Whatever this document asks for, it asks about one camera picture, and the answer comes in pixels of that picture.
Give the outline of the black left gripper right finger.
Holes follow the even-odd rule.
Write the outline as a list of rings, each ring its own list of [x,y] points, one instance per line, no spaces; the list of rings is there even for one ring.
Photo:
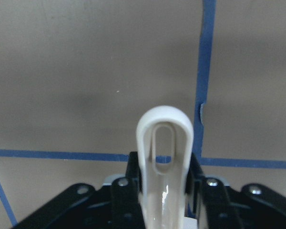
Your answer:
[[[191,214],[199,229],[242,229],[239,212],[233,206],[223,182],[207,177],[195,154],[191,155],[186,180]]]

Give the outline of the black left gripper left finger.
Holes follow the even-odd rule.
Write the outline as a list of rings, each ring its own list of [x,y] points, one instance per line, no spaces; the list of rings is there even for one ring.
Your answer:
[[[139,201],[141,189],[138,153],[131,152],[125,176],[114,180],[111,186],[113,229],[145,228]]]

